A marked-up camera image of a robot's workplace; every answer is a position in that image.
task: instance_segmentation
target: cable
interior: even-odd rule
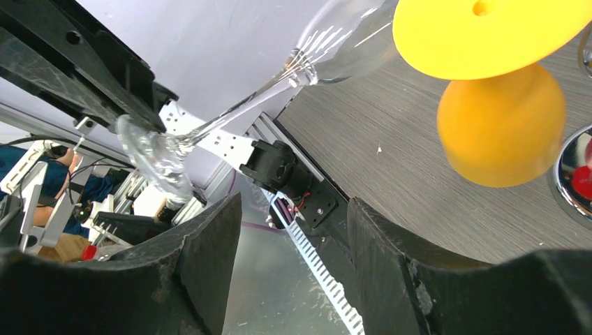
[[[114,168],[117,168],[117,167],[118,168],[127,168],[125,166],[119,166],[119,165],[114,165],[114,164],[97,164],[98,162],[100,162],[102,160],[105,160],[105,159],[107,159],[107,158],[106,157],[103,157],[103,158],[97,159],[93,163],[91,163],[91,164],[89,164],[89,165],[87,165],[87,166],[85,166],[85,167],[83,167],[83,168],[81,168],[79,170],[74,171],[74,173],[70,173],[69,167],[67,167],[66,165],[62,164],[59,161],[56,161],[59,164],[62,164],[64,167],[66,167],[66,171],[68,172],[68,188],[67,188],[67,190],[64,190],[64,192],[68,191],[68,195],[70,197],[70,203],[71,204],[74,204],[74,199],[72,198],[72,178],[74,178],[77,174],[81,173],[82,171],[85,171],[86,169],[94,168],[96,166],[111,166],[111,167],[114,167]],[[86,188],[86,184],[84,185],[84,187],[80,191],[80,196],[82,196],[82,194],[84,193],[84,189],[85,188]],[[59,199],[56,199],[51,204],[44,204],[44,205],[41,205],[41,206],[37,206],[37,208],[40,208],[40,207],[53,207],[53,206],[55,206],[55,204],[58,201],[59,201]]]
[[[72,140],[68,140],[66,138],[62,138],[62,137],[52,137],[52,136],[44,136],[44,135],[35,135],[35,136],[31,136],[31,137],[24,137],[24,138],[20,138],[18,140],[14,140],[8,143],[0,143],[0,147],[5,147],[8,145],[17,145],[17,144],[22,144],[22,143],[27,143],[27,142],[35,142],[35,141],[60,141],[60,142],[65,142],[65,143],[69,143],[72,145],[76,145],[78,144],[77,142],[74,142]],[[101,152],[95,150],[95,149],[90,149],[89,147],[85,147],[84,145],[80,145],[81,148],[83,148],[84,150],[90,151],[93,154],[97,154],[97,155],[101,155],[104,156]],[[119,164],[125,165],[124,168],[131,168],[134,169],[135,167],[133,165],[131,165],[130,163],[126,163],[126,162],[122,162],[120,160],[117,160],[115,158],[109,158],[110,160],[117,162]]]
[[[226,195],[229,195],[230,192],[232,192],[232,189],[235,187],[235,182],[237,181],[237,171],[234,171],[234,175],[232,176],[232,181],[230,182],[230,186],[228,187],[228,191],[226,192]]]
[[[304,199],[306,199],[306,197],[308,197],[310,194],[311,194],[310,192],[306,192],[302,196],[302,200],[300,200],[300,204],[296,207],[296,211],[300,211],[300,207],[302,207],[302,205],[304,204]]]
[[[64,181],[64,182],[67,182],[67,183],[68,183],[68,185],[66,185],[66,189],[64,189],[64,192],[68,192],[68,196],[69,196],[69,198],[70,198],[70,203],[71,203],[71,204],[74,204],[74,199],[72,198],[72,183],[71,183],[71,180],[72,180],[72,176],[73,176],[73,174],[72,174],[72,173],[70,173],[70,169],[69,169],[69,168],[66,166],[66,164],[63,164],[63,163],[62,163],[62,162],[60,162],[60,161],[54,161],[54,162],[56,162],[56,163],[58,163],[58,164],[60,164],[60,165],[62,165],[62,166],[64,166],[64,167],[66,168],[66,172],[68,173],[68,175],[67,175],[67,177],[68,177],[68,180],[67,180],[67,181]],[[54,200],[54,201],[53,201],[51,204],[44,204],[44,205],[41,205],[41,206],[37,206],[37,208],[43,208],[43,207],[53,207],[53,206],[55,206],[55,204],[56,204],[58,201],[59,201],[59,197],[58,197],[56,200]]]

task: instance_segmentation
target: wooden block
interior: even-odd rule
[[[90,244],[88,239],[85,239],[80,235],[63,233],[55,247],[48,248],[43,246],[37,255],[42,258],[57,260],[60,262],[76,262],[80,260],[82,250]]]

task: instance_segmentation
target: glass stem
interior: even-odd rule
[[[253,107],[256,107],[269,100],[271,97],[292,88],[293,86],[287,79],[282,78],[280,75],[275,76],[259,90],[253,92],[224,113],[193,129],[191,132],[178,136],[177,141],[180,154],[187,155],[193,151],[193,148],[199,143],[199,141],[203,140],[212,131],[226,126],[232,120],[248,112]]]
[[[283,70],[275,75],[267,84],[259,90],[253,92],[245,99],[232,106],[224,113],[206,122],[205,124],[193,129],[191,132],[172,138],[170,143],[180,156],[186,156],[193,151],[193,148],[208,136],[212,131],[220,129],[232,120],[243,115],[284,91],[289,89],[316,84],[317,77],[313,65],[308,57],[299,49],[292,50],[292,54],[284,65]]]

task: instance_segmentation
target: red cap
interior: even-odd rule
[[[592,171],[587,166],[580,166],[572,173],[572,187],[586,200],[592,200]]]
[[[81,260],[92,260],[94,258],[94,256],[96,255],[97,249],[98,248],[95,246],[85,246],[85,248],[82,249],[82,254],[80,255],[80,259]]]

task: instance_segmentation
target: blue shirt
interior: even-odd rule
[[[6,177],[8,172],[10,172],[10,169],[15,166],[21,157],[23,157],[25,152],[27,152],[27,150],[8,145],[0,147],[0,180]],[[64,185],[66,176],[68,175],[68,168],[44,156],[39,160],[47,162],[47,173],[43,180],[41,193],[53,198]],[[87,181],[87,185],[84,187],[80,202],[82,204],[87,204],[91,201],[102,202],[112,189],[113,180],[111,178],[99,178],[91,175]],[[5,195],[4,192],[0,191],[0,200],[2,200]],[[83,228],[80,225],[80,222],[73,217],[70,217],[70,220],[68,220],[64,232],[67,232],[68,234],[82,235],[86,238],[89,236],[89,230]]]

